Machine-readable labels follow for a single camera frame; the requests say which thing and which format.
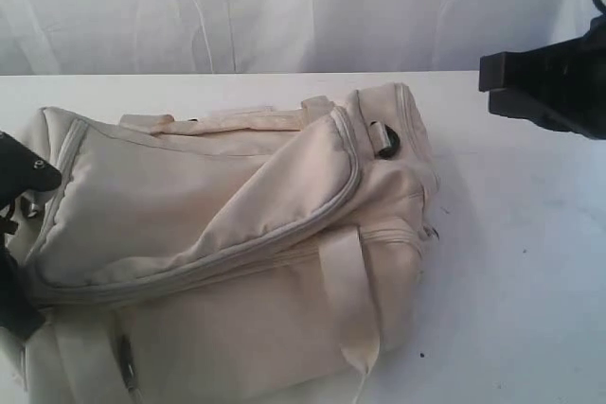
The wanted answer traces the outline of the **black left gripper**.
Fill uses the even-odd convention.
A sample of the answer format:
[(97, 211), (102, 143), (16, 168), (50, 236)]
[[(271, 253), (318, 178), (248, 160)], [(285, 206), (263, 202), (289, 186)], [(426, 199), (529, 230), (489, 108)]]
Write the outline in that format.
[(45, 318), (27, 298), (6, 237), (18, 229), (12, 219), (18, 200), (28, 191), (54, 191), (61, 182), (56, 168), (9, 134), (1, 133), (1, 327), (22, 342), (44, 324)]

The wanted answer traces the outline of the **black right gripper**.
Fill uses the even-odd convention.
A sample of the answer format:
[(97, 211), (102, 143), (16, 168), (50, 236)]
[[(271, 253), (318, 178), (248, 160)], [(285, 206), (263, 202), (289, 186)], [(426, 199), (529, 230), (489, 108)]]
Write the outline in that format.
[[(546, 84), (547, 105), (517, 90)], [(490, 114), (603, 140), (605, 22), (594, 20), (584, 35), (565, 42), (483, 56), (478, 89), (489, 92)]]

